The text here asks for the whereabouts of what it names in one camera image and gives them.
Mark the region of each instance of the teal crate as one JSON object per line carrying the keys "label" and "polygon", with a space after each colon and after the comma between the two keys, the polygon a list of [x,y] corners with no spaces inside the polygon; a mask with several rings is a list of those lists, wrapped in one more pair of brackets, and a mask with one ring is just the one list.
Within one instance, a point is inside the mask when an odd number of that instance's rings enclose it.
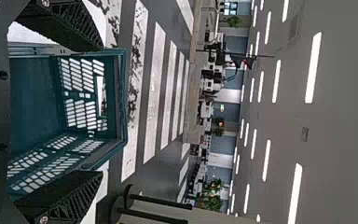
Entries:
{"label": "teal crate", "polygon": [[15,200],[74,170],[97,170],[127,145],[127,52],[10,56]]}

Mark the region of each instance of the gray tile floor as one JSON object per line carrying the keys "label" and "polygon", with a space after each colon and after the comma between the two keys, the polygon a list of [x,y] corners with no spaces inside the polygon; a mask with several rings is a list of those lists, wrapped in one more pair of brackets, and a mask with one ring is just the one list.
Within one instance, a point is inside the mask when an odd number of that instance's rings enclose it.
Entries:
{"label": "gray tile floor", "polygon": [[[116,1],[94,1],[94,5],[102,6],[106,8],[109,4],[114,4]],[[190,6],[193,7],[194,3],[192,0],[189,1]],[[120,15],[120,26],[118,35],[118,47],[122,49],[133,49],[132,37],[134,35],[134,25],[139,25],[135,22],[135,4],[136,0],[125,0],[122,1],[121,15]],[[108,193],[101,201],[97,203],[97,216],[96,223],[108,223],[110,204],[115,198],[122,192],[122,190],[128,184],[134,184],[134,189],[137,192],[142,191],[144,194],[157,197],[160,199],[176,201],[181,186],[178,187],[179,171],[181,170],[183,163],[186,160],[187,155],[181,160],[182,153],[182,135],[178,133],[178,137],[172,139],[172,125],[174,122],[180,124],[181,116],[179,120],[173,120],[174,104],[175,101],[179,101],[179,109],[182,108],[182,97],[172,98],[172,112],[170,122],[169,140],[170,143],[163,150],[160,150],[160,138],[162,136],[162,125],[163,125],[163,112],[165,102],[165,92],[167,83],[167,71],[169,63],[169,49],[171,41],[177,46],[176,66],[175,75],[173,81],[173,93],[176,94],[176,85],[178,80],[178,64],[179,64],[179,52],[185,55],[186,60],[189,57],[190,39],[191,34],[186,26],[186,22],[182,15],[182,12],[177,5],[175,0],[144,0],[142,4],[147,8],[148,11],[148,22],[147,32],[145,40],[145,60],[143,66],[143,79],[142,79],[142,90],[138,94],[142,95],[139,108],[139,123],[135,124],[135,128],[138,129],[137,137],[137,150],[136,150],[136,163],[135,172],[130,175],[124,182],[122,182],[122,168],[123,168],[123,153],[120,152],[109,162],[109,178],[108,178]],[[160,96],[159,101],[155,102],[159,104],[158,107],[158,121],[157,121],[157,132],[153,135],[156,137],[155,156],[144,164],[145,155],[145,139],[146,126],[148,125],[147,109],[150,104],[149,93],[150,93],[150,82],[151,71],[153,63],[156,61],[154,58],[154,43],[155,42],[155,28],[156,22],[161,26],[162,30],[166,34],[165,48],[162,62],[162,76],[160,85]],[[195,165],[195,160],[190,160],[189,172]]]}

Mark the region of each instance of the ceiling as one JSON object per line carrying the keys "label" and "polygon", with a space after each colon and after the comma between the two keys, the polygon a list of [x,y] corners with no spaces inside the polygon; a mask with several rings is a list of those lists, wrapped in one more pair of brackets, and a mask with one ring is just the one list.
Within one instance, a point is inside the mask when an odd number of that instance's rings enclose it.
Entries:
{"label": "ceiling", "polygon": [[[241,115],[250,123],[247,147],[238,138],[240,171],[235,176],[234,214],[271,223],[288,223],[296,164],[303,167],[296,223],[358,223],[358,1],[290,0],[282,22],[284,0],[265,1],[258,9],[249,45],[260,32],[259,58],[245,79]],[[299,33],[289,43],[291,19],[302,8]],[[268,12],[272,12],[265,45]],[[305,104],[312,38],[322,32],[319,66],[312,104]],[[277,103],[271,101],[275,67],[282,60]],[[257,102],[261,71],[265,72],[261,103]],[[254,100],[249,103],[251,78]],[[308,142],[301,141],[309,128]],[[254,128],[255,159],[250,160]],[[267,182],[262,182],[266,142],[271,148]],[[243,211],[251,185],[248,213]]]}

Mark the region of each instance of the metal bolt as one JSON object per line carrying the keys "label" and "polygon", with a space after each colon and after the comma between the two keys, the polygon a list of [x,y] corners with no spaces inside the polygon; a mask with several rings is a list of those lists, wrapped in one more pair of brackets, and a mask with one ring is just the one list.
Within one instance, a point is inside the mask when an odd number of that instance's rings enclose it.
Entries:
{"label": "metal bolt", "polygon": [[8,73],[6,71],[0,71],[0,79],[1,80],[7,80],[8,79]]}
{"label": "metal bolt", "polygon": [[0,143],[0,152],[7,153],[8,152],[8,146],[4,143]]}
{"label": "metal bolt", "polygon": [[42,5],[44,7],[50,7],[50,0],[42,0]]}
{"label": "metal bolt", "polygon": [[48,217],[42,217],[40,218],[40,224],[48,224]]}

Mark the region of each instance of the potted plant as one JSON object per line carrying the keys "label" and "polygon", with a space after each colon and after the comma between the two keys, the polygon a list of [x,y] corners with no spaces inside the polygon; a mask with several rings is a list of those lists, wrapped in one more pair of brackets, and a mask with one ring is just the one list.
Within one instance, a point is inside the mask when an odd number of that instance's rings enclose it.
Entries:
{"label": "potted plant", "polygon": [[221,129],[221,128],[216,128],[216,129],[213,129],[213,131],[212,131],[212,133],[218,137],[221,137],[224,132],[225,132],[225,130]]}
{"label": "potted plant", "polygon": [[219,127],[225,126],[225,118],[223,118],[223,117],[212,118],[212,122],[213,122],[213,124],[215,124]]}
{"label": "potted plant", "polygon": [[206,187],[204,192],[207,195],[210,196],[214,196],[216,195],[223,187],[223,181],[222,179],[214,179],[213,181],[211,181],[211,183],[209,183]]}
{"label": "potted plant", "polygon": [[242,21],[238,16],[232,16],[227,19],[227,23],[229,27],[240,28]]}
{"label": "potted plant", "polygon": [[223,206],[223,201],[220,200],[220,195],[209,196],[203,203],[205,209],[214,212],[220,212],[220,208]]}

